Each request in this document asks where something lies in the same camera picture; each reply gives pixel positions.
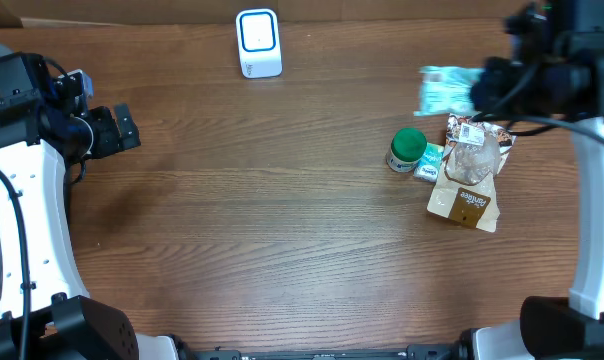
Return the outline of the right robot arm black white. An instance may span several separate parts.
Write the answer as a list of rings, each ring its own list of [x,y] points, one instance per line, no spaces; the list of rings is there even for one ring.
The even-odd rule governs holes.
[[[604,0],[532,2],[508,17],[510,58],[472,87],[475,117],[568,130],[579,170],[579,252],[566,297],[528,297],[519,318],[464,332],[454,359],[604,359]]]

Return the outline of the teal snack packet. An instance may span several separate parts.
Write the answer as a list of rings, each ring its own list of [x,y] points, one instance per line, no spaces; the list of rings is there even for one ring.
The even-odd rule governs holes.
[[[415,116],[455,114],[474,116],[477,111],[470,98],[471,88],[484,70],[456,66],[425,66],[419,91],[419,108]]]

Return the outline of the teal tissue pack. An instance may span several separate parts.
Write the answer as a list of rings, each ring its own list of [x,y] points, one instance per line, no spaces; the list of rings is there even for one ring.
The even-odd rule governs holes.
[[[443,153],[443,146],[428,143],[422,157],[414,169],[413,176],[421,180],[435,183],[439,176]]]

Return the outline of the green lid jar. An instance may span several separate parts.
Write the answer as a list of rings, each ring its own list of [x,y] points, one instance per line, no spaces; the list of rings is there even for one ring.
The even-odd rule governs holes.
[[[386,154],[387,165],[399,173],[411,172],[427,147],[425,135],[415,128],[403,128],[392,139]]]

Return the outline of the beige brown food pouch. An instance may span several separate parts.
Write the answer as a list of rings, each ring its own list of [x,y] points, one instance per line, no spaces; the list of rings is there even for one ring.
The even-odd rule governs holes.
[[[500,216],[495,177],[515,141],[499,125],[451,114],[427,211],[469,228],[495,232]]]

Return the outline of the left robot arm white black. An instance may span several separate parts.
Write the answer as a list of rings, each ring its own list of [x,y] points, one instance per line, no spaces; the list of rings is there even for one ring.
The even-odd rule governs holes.
[[[186,359],[93,300],[70,241],[73,167],[140,145],[129,108],[91,107],[91,78],[0,44],[0,359]]]

